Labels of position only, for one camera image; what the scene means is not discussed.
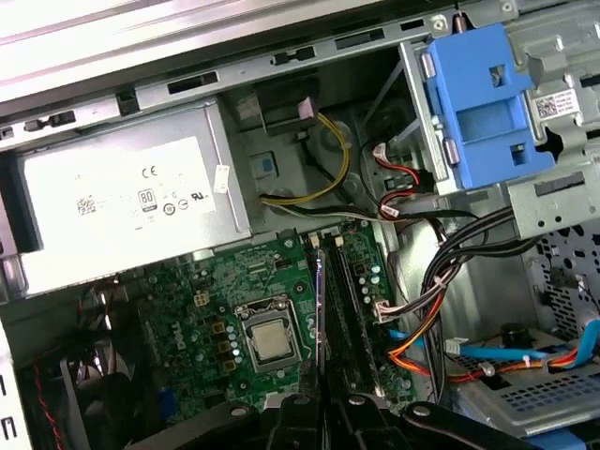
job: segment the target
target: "ram slot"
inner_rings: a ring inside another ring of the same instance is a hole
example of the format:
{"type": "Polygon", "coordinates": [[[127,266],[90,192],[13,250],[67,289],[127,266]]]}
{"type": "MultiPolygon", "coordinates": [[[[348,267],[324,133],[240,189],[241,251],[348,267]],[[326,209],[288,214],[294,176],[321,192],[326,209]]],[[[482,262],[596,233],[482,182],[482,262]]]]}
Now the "ram slot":
{"type": "Polygon", "coordinates": [[[370,347],[367,334],[367,323],[360,308],[354,286],[353,276],[343,247],[330,247],[327,251],[328,272],[327,286],[335,286],[337,290],[337,308],[341,309],[344,323],[348,329],[348,340],[351,343],[352,358],[360,375],[357,390],[370,394],[379,393],[379,375],[375,358],[370,347]]]}
{"type": "MultiPolygon", "coordinates": [[[[355,364],[351,332],[346,323],[338,286],[332,282],[331,264],[325,251],[325,341],[327,350],[327,380],[332,394],[345,395],[361,385],[360,372],[355,364]]],[[[316,275],[317,264],[309,259],[308,266],[316,275]]]]}

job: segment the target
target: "ventilation holes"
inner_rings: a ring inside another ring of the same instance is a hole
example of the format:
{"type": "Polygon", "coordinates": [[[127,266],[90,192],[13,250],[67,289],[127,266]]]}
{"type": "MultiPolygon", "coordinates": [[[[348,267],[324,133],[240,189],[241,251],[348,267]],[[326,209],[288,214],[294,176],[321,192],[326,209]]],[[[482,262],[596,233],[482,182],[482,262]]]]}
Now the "ventilation holes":
{"type": "Polygon", "coordinates": [[[517,412],[525,413],[563,401],[572,401],[574,398],[597,395],[599,392],[600,383],[596,380],[572,375],[502,394],[501,398],[517,412]]]}

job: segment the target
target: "white label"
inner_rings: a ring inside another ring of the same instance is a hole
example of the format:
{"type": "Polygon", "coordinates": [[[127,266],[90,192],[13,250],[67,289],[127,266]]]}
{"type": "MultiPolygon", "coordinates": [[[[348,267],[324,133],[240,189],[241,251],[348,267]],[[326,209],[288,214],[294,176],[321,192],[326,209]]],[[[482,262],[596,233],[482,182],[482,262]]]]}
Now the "white label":
{"type": "Polygon", "coordinates": [[[229,189],[229,166],[217,165],[215,170],[215,186],[213,192],[216,194],[226,194],[229,189]]]}
{"type": "Polygon", "coordinates": [[[382,211],[384,211],[385,214],[389,214],[393,218],[397,218],[400,215],[400,212],[396,208],[392,208],[387,204],[382,204],[382,211]]]}
{"type": "Polygon", "coordinates": [[[12,356],[0,324],[0,450],[32,450],[12,356]]]}
{"type": "Polygon", "coordinates": [[[386,150],[387,145],[385,142],[382,142],[373,149],[373,156],[383,162],[386,162],[387,164],[390,164],[390,161],[387,160],[387,156],[385,155],[386,150]]]}
{"type": "Polygon", "coordinates": [[[127,151],[87,145],[24,162],[43,243],[22,258],[30,293],[227,242],[211,221],[217,194],[196,137],[127,151]]]}
{"type": "Polygon", "coordinates": [[[535,104],[533,113],[539,121],[579,113],[580,111],[575,89],[567,89],[556,94],[536,98],[533,102],[535,104]]]}
{"type": "Polygon", "coordinates": [[[98,170],[78,173],[71,180],[73,207],[91,228],[129,224],[135,231],[214,211],[199,155],[196,139],[187,138],[124,157],[108,179],[98,170]]]}
{"type": "Polygon", "coordinates": [[[460,354],[460,346],[467,341],[468,339],[465,339],[464,337],[453,337],[452,339],[447,339],[445,343],[446,353],[460,354]]]}

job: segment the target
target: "wire bundle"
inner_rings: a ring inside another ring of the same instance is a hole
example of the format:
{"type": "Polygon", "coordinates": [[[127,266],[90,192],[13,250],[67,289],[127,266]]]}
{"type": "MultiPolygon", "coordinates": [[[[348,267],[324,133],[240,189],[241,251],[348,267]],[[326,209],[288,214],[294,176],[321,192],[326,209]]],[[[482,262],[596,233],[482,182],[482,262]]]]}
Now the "wire bundle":
{"type": "Polygon", "coordinates": [[[339,173],[337,174],[336,178],[328,187],[325,187],[324,189],[322,189],[318,192],[314,192],[312,194],[308,194],[308,195],[304,195],[304,196],[300,196],[300,197],[283,197],[283,196],[278,196],[278,195],[263,194],[261,196],[263,203],[268,204],[268,205],[290,206],[290,205],[295,205],[295,204],[299,204],[299,203],[310,202],[311,200],[319,199],[323,195],[326,195],[329,192],[332,192],[333,190],[339,188],[346,180],[346,176],[348,175],[348,170],[350,169],[350,146],[344,139],[344,136],[341,133],[341,131],[339,130],[339,128],[336,127],[336,125],[331,120],[329,120],[325,115],[323,115],[321,113],[319,113],[318,118],[319,118],[319,121],[326,128],[328,128],[329,131],[331,131],[331,133],[337,138],[337,141],[339,142],[339,146],[342,151],[343,160],[342,160],[341,168],[340,168],[339,173]]]}
{"type": "MultiPolygon", "coordinates": [[[[433,392],[437,401],[440,401],[445,383],[445,367],[443,363],[443,343],[441,322],[439,313],[442,307],[444,295],[448,284],[457,276],[460,268],[473,256],[487,256],[490,258],[507,258],[516,256],[532,248],[537,239],[519,241],[516,238],[508,239],[499,243],[487,244],[487,233],[489,230],[509,222],[514,218],[514,212],[510,207],[495,211],[485,217],[479,218],[455,232],[442,244],[435,257],[429,264],[424,275],[421,296],[413,302],[401,307],[390,307],[380,309],[381,314],[388,319],[396,319],[409,312],[420,314],[421,320],[400,344],[400,346],[389,353],[390,359],[401,367],[427,374],[432,378],[433,392]],[[483,234],[484,242],[478,246],[463,247],[463,244],[474,237],[483,234]],[[429,369],[411,363],[400,356],[421,336],[424,338],[427,365],[429,369]],[[441,355],[435,356],[434,349],[441,355]]],[[[571,364],[572,361],[564,362],[561,358],[556,364],[571,364]]],[[[503,367],[502,370],[521,369],[520,364],[503,367]]],[[[450,377],[451,381],[469,381],[476,379],[481,374],[464,374],[461,377],[468,379],[450,377]]]]}
{"type": "MultiPolygon", "coordinates": [[[[574,349],[573,351],[567,353],[564,356],[549,360],[547,362],[547,365],[549,368],[567,368],[568,366],[573,364],[573,362],[575,361],[577,352],[578,352],[578,349],[574,349]]],[[[399,356],[391,357],[391,359],[392,359],[392,361],[394,361],[394,363],[396,365],[400,366],[401,368],[405,368],[411,372],[420,373],[421,375],[424,375],[426,377],[431,376],[431,373],[428,370],[428,368],[417,361],[413,361],[408,358],[400,358],[399,356]]],[[[544,363],[542,361],[531,361],[530,363],[517,362],[517,363],[510,364],[508,366],[498,367],[498,368],[496,368],[494,373],[502,374],[502,373],[512,372],[512,371],[516,371],[516,370],[529,370],[529,369],[543,368],[543,367],[544,367],[544,363]]],[[[474,382],[474,381],[484,377],[485,375],[486,374],[484,373],[483,370],[476,370],[476,371],[460,373],[460,374],[451,373],[448,375],[448,378],[450,380],[450,383],[458,384],[458,383],[474,382]]]]}

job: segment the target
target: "blue plastic latch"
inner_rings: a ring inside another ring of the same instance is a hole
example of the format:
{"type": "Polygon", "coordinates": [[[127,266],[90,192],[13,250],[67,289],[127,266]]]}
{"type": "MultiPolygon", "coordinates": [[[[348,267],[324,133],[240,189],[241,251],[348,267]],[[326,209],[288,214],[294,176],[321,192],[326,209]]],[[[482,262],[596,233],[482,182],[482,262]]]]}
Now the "blue plastic latch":
{"type": "Polygon", "coordinates": [[[454,140],[455,175],[465,189],[481,188],[554,166],[538,153],[519,74],[501,24],[436,39],[428,47],[435,75],[427,80],[430,106],[445,137],[454,140]]]}

